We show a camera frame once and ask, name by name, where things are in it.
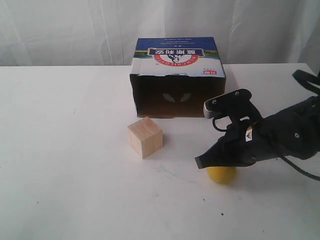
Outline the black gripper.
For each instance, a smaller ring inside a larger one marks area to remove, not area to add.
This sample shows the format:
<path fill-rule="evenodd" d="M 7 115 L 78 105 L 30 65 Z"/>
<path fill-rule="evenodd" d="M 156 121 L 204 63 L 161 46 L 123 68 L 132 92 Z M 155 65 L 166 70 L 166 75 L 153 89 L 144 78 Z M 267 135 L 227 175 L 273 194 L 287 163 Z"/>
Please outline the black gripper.
<path fill-rule="evenodd" d="M 198 169 L 208 167 L 249 167 L 256 162 L 270 160 L 272 149 L 262 137 L 255 123 L 263 118 L 258 114 L 228 114 L 231 126 L 224 137 L 205 153 L 195 157 Z"/>

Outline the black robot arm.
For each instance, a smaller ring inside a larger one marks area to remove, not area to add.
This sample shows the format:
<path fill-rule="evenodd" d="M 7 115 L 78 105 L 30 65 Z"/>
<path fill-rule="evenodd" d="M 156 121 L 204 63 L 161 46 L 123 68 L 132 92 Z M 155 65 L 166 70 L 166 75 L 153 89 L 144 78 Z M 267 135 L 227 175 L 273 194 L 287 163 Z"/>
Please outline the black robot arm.
<path fill-rule="evenodd" d="M 312 96 L 263 118 L 249 101 L 237 101 L 213 119 L 229 117 L 225 135 L 195 157 L 199 169 L 249 167 L 257 162 L 292 156 L 300 160 L 320 150 L 320 98 Z"/>

